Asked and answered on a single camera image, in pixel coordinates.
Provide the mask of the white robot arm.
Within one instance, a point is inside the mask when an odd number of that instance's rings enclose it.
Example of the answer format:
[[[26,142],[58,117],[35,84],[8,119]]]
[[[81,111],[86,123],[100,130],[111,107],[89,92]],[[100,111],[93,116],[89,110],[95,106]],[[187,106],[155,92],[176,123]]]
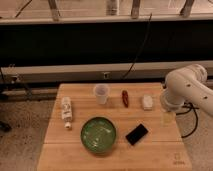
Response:
[[[205,85],[206,81],[207,70],[199,64],[169,72],[165,77],[166,88],[160,95],[162,123],[167,125],[174,121],[174,112],[179,110],[185,101],[195,104],[213,118],[213,90]]]

